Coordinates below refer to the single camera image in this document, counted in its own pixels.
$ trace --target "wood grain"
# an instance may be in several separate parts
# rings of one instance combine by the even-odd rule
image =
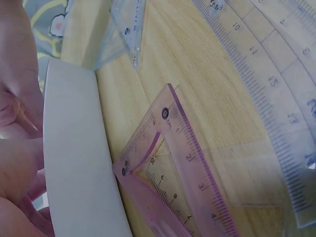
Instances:
[[[92,68],[105,31],[109,0],[77,0],[62,58]],[[296,230],[282,174],[268,135],[239,75],[190,0],[147,0],[141,67],[127,55],[99,69],[99,94],[113,161],[117,160],[163,85],[184,95],[199,127],[208,164],[217,174],[240,236],[312,236]],[[158,151],[165,155],[166,149]],[[152,232],[121,190],[133,235]]]

